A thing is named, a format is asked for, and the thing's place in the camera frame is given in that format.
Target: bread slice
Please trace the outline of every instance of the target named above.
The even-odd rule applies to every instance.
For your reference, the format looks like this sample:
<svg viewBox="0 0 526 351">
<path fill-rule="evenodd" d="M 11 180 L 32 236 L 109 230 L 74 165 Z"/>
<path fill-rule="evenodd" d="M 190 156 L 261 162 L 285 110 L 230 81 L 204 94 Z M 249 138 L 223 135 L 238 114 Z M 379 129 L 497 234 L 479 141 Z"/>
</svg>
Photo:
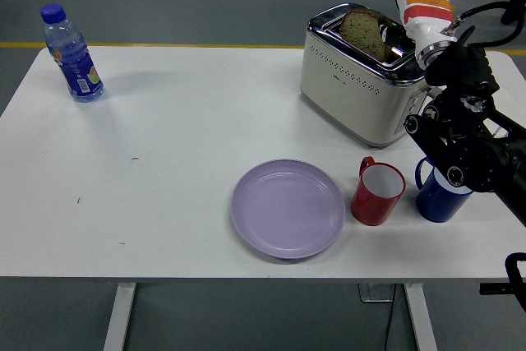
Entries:
<svg viewBox="0 0 526 351">
<path fill-rule="evenodd" d="M 390 58 L 391 48 L 381 40 L 378 28 L 379 20 L 388 25 L 393 25 L 387 17 L 379 12 L 368 9 L 352 10 L 344 15 L 339 27 L 339 34 L 348 43 L 368 53 L 374 59 L 384 62 Z"/>
</svg>

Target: plate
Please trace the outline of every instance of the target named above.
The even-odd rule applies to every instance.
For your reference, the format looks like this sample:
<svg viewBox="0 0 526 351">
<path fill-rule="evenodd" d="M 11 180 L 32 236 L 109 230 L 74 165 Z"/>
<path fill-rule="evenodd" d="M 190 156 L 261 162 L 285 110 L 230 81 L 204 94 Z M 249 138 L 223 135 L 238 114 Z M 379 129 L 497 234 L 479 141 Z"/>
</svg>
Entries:
<svg viewBox="0 0 526 351">
<path fill-rule="evenodd" d="M 254 248 L 282 259 L 325 250 L 344 226 L 345 202 L 324 171 L 295 159 L 276 159 L 249 170 L 232 198 L 232 218 Z"/>
</svg>

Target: floor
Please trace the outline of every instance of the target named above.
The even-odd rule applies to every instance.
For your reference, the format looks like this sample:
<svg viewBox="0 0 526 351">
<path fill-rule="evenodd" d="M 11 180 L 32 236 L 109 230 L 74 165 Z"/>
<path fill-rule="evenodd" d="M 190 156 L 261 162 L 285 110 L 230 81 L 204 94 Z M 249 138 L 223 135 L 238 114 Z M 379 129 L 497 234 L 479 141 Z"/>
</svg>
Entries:
<svg viewBox="0 0 526 351">
<path fill-rule="evenodd" d="M 451 1 L 464 12 L 499 0 Z M 91 45 L 301 46 L 307 21 L 342 2 L 399 19 L 394 0 L 0 0 L 0 113 L 44 47 L 39 9 L 48 2 L 60 2 Z M 501 25 L 500 16 L 469 19 L 465 25 L 477 27 L 472 41 L 508 35 L 513 27 Z M 499 50 L 526 76 L 524 34 Z M 115 290 L 105 282 L 3 279 L 0 349 L 102 349 Z M 482 297 L 471 283 L 428 284 L 424 291 L 440 351 L 524 349 L 526 312 L 513 297 Z M 416 350 L 401 287 L 392 306 L 362 303 L 358 286 L 345 283 L 142 284 L 125 350 L 380 350 L 391 307 L 387 349 Z"/>
</svg>

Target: water bottle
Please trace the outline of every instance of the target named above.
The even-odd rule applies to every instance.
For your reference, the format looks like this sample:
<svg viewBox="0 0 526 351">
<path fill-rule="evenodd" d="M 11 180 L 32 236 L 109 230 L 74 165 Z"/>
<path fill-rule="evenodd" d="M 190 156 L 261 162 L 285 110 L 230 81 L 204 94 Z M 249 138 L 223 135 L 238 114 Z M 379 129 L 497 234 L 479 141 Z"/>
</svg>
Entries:
<svg viewBox="0 0 526 351">
<path fill-rule="evenodd" d="M 104 92 L 104 85 L 95 70 L 88 46 L 60 4 L 40 9 L 44 21 L 44 37 L 51 56 L 66 77 L 69 92 L 79 102 L 91 102 Z"/>
</svg>

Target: toaster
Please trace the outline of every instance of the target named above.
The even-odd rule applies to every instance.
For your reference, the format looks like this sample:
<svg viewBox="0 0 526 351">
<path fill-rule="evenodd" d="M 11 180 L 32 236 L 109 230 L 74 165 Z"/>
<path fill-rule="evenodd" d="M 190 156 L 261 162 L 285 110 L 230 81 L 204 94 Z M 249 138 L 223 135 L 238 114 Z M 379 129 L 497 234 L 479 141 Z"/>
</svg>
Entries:
<svg viewBox="0 0 526 351">
<path fill-rule="evenodd" d="M 414 48 L 393 47 L 389 61 L 381 61 L 342 39 L 344 15 L 357 9 L 367 10 L 344 3 L 308 22 L 300 88 L 321 116 L 382 147 L 404 135 L 405 118 L 420 111 L 430 88 Z"/>
</svg>

